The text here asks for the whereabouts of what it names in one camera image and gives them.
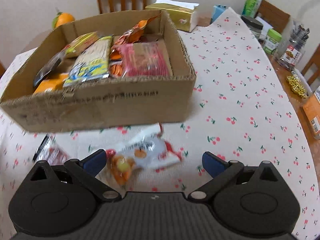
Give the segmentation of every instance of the orange box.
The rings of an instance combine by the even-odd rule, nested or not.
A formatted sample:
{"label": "orange box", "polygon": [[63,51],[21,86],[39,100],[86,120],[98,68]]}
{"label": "orange box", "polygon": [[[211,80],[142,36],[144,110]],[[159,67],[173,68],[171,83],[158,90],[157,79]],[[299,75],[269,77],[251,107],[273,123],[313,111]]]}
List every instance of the orange box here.
{"label": "orange box", "polygon": [[303,105],[303,110],[307,115],[313,137],[320,139],[320,87],[313,93]]}

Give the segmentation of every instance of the white tablecloth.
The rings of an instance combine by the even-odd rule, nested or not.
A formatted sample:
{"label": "white tablecloth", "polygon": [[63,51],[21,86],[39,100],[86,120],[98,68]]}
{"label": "white tablecloth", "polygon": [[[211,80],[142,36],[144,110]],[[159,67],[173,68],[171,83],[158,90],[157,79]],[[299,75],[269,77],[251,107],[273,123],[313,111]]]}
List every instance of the white tablecloth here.
{"label": "white tablecloth", "polygon": [[[201,165],[205,151],[252,166],[270,160],[300,203],[293,235],[314,239],[320,233],[320,201],[311,153],[299,119],[260,44],[232,9],[209,27],[180,35],[197,71],[192,114],[184,123],[164,124],[163,138],[184,160],[166,169],[137,171],[126,189],[117,190],[189,194],[211,179]],[[0,93],[32,52],[15,58],[0,80]],[[97,148],[128,140],[142,128],[74,131],[57,134],[56,140],[69,155],[81,158]],[[32,167],[31,159],[43,138],[44,134],[21,130],[0,113],[0,239],[7,240],[15,233],[8,203]]]}

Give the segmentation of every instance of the open cardboard box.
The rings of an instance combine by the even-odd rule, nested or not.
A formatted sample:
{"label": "open cardboard box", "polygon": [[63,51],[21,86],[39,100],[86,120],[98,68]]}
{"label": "open cardboard box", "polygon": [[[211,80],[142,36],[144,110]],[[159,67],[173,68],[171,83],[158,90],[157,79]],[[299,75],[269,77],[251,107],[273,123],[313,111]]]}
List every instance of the open cardboard box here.
{"label": "open cardboard box", "polygon": [[[102,79],[32,95],[38,71],[78,36],[93,31],[122,35],[140,20],[160,13],[160,17],[147,25],[145,33],[162,35],[173,76]],[[53,30],[14,74],[0,99],[0,106],[30,132],[182,122],[188,115],[195,80],[185,45],[165,11],[121,11],[78,20]]]}

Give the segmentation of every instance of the cardboard box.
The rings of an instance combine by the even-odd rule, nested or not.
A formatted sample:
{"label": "cardboard box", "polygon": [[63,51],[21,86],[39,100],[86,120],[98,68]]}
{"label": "cardboard box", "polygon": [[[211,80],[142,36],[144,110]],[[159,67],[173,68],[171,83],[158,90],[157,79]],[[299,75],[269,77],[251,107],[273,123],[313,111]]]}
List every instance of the cardboard box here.
{"label": "cardboard box", "polygon": [[147,5],[146,10],[166,10],[173,23],[178,30],[185,32],[192,32],[198,24],[198,12],[196,9],[191,10],[188,8],[167,4],[167,3],[154,3]]}
{"label": "cardboard box", "polygon": [[[93,31],[121,35],[140,20],[160,13],[145,33],[163,36],[174,76],[103,79],[32,95],[33,79],[38,71],[78,36]],[[78,20],[53,30],[14,74],[0,106],[30,132],[183,122],[188,116],[195,80],[186,47],[165,11],[121,11]]]}
{"label": "cardboard box", "polygon": [[313,136],[316,139],[320,139],[320,87],[317,88],[302,107],[308,118]]}

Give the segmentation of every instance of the barcode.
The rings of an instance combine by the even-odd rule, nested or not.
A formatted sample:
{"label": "barcode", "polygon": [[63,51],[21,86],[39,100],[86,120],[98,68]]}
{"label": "barcode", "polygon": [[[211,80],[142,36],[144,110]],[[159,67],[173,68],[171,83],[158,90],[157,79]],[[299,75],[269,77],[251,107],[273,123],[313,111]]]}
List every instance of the barcode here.
{"label": "barcode", "polygon": [[319,131],[319,123],[318,120],[316,119],[316,117],[314,119],[311,120],[311,124],[313,127],[313,130],[315,130],[315,133],[317,133]]}

